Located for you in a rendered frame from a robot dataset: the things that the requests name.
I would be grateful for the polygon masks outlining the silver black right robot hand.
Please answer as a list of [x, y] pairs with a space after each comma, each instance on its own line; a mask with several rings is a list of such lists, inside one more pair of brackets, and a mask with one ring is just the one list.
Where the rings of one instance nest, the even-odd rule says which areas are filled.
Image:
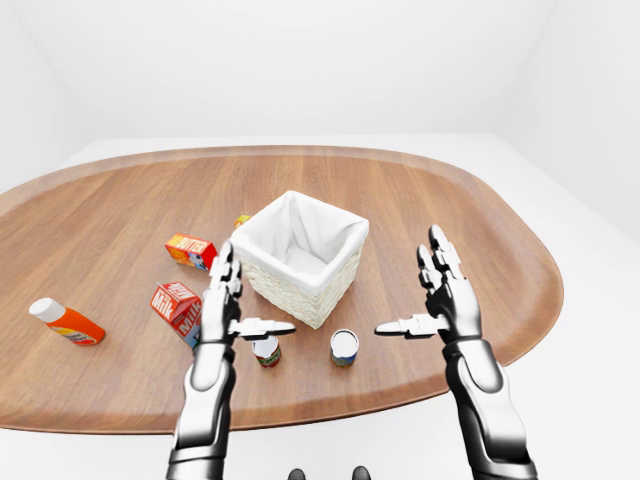
[[380, 336], [428, 338], [435, 334], [446, 343], [482, 336], [481, 314], [471, 282], [460, 269], [460, 257], [442, 228], [429, 228], [429, 246], [416, 251], [419, 280], [426, 290], [424, 314], [386, 322], [375, 328]]

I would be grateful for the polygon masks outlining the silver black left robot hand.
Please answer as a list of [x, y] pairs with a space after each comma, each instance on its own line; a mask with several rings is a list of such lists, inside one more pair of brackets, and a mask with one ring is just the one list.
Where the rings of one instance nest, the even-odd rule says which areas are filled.
[[296, 330], [289, 322], [258, 317], [241, 319], [242, 265], [234, 258], [230, 240], [226, 240], [210, 270], [210, 285], [205, 291], [201, 319], [201, 343], [233, 344], [236, 337], [263, 340], [270, 335], [287, 335]]

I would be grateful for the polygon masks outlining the orange butter box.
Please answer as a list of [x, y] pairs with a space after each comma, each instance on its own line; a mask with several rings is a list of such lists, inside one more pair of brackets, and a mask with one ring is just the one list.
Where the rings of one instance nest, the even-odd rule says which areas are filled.
[[180, 233], [166, 242], [165, 248], [177, 263], [205, 271], [211, 268], [217, 255], [212, 242]]

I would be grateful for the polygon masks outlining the white woven lined basket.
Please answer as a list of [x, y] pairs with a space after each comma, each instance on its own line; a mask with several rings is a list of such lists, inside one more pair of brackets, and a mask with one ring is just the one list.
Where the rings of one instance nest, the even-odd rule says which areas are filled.
[[318, 329], [354, 281], [368, 232], [367, 219], [288, 191], [231, 243], [256, 293]]

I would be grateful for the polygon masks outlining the orange bottle with white cap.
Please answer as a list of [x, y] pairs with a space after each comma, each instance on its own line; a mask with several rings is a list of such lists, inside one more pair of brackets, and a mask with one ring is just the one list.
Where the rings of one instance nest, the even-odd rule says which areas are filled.
[[29, 313], [78, 346], [95, 345], [106, 335], [103, 328], [52, 298], [36, 300], [29, 307]]

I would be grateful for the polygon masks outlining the red green tomato sauce tin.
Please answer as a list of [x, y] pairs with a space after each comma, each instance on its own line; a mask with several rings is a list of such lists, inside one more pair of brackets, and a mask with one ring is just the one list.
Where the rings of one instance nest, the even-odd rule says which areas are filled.
[[275, 336], [255, 340], [252, 343], [252, 351], [263, 368], [275, 367], [281, 358], [280, 344]]

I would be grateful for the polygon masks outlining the red white milk carton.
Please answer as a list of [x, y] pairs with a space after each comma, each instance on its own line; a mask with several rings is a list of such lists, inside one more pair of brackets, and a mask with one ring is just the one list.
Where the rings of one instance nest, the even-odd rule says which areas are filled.
[[150, 306], [192, 349], [197, 346], [202, 314], [198, 295], [181, 282], [159, 284]]

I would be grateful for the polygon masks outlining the blue yellow labelled tin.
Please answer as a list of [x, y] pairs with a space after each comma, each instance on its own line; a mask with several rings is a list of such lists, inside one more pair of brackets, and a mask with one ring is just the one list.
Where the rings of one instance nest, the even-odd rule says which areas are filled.
[[330, 356], [338, 367], [350, 367], [355, 361], [358, 349], [359, 339], [351, 330], [337, 330], [330, 339]]

